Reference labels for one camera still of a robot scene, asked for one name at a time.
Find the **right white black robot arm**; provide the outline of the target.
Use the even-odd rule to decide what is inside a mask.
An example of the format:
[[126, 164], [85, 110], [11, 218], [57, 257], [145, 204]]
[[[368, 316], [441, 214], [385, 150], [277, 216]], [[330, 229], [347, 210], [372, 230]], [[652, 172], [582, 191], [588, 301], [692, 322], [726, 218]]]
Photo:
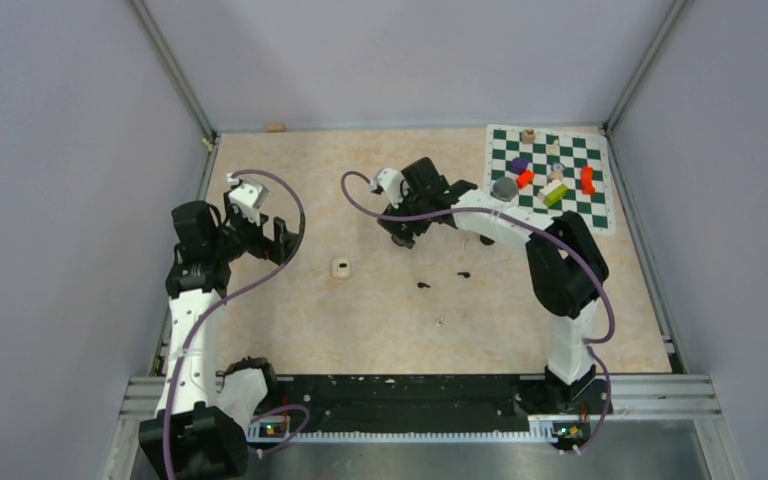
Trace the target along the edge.
[[588, 341], [609, 269], [579, 214], [536, 214], [472, 182], [450, 183], [428, 157], [401, 170], [384, 168], [369, 185], [388, 200], [377, 222], [399, 246], [412, 248], [431, 224], [441, 223], [521, 254], [534, 296], [550, 318], [549, 404], [560, 412], [603, 406], [605, 384], [595, 377]]

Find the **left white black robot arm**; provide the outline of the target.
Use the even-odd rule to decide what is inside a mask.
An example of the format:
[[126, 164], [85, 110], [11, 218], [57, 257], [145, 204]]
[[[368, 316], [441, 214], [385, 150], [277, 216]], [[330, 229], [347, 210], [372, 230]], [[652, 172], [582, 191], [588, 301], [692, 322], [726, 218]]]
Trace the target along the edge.
[[223, 313], [228, 301], [231, 264], [249, 254], [285, 267], [304, 238], [299, 231], [269, 216], [258, 200], [242, 192], [223, 196], [222, 209], [196, 200], [175, 207], [172, 220], [178, 242], [165, 280], [172, 317], [168, 369], [152, 418], [138, 427], [138, 442], [155, 473], [164, 479], [234, 479], [248, 464], [248, 442], [241, 422], [218, 404], [216, 326], [210, 317]]

